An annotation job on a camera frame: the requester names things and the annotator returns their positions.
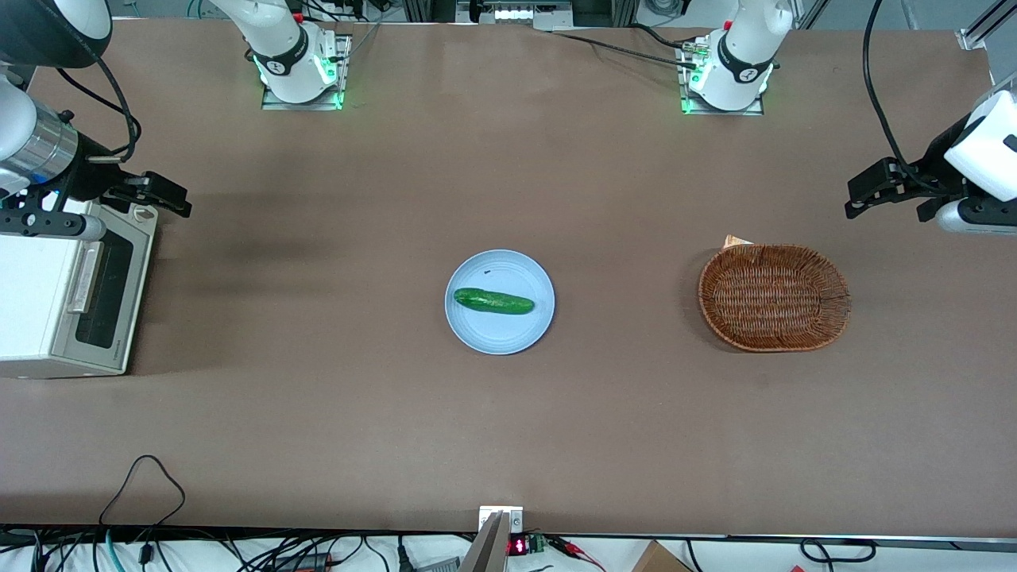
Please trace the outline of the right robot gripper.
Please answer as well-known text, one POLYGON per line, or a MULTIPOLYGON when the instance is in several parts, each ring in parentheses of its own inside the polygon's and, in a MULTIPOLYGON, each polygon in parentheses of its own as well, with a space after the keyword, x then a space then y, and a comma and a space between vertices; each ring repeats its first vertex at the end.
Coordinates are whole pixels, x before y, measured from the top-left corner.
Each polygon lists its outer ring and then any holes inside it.
POLYGON ((156 207, 171 211, 181 218, 191 216, 188 190, 155 172, 140 175, 125 172, 118 164, 94 163, 92 156, 108 155, 109 149, 79 134, 79 144, 72 162, 55 179, 48 182, 48 191, 56 198, 53 209, 64 209, 70 199, 128 209, 130 205, 156 207))

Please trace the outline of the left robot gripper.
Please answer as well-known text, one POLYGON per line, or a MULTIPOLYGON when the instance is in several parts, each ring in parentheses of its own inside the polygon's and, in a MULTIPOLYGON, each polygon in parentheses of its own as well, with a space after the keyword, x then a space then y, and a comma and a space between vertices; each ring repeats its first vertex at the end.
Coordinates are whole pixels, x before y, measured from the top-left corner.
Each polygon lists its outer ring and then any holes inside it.
MULTIPOLYGON (((945 158, 945 153, 961 137, 969 116, 956 120, 944 133, 928 145, 922 158, 909 164, 911 176, 905 188, 924 198, 916 207, 922 223, 938 218, 941 224, 970 224, 970 207, 964 206, 973 184, 969 178, 945 158)), ((844 214, 849 220, 857 218, 872 207, 900 203, 906 199, 902 192, 904 174, 894 158, 877 160, 849 181, 849 201, 844 214)))

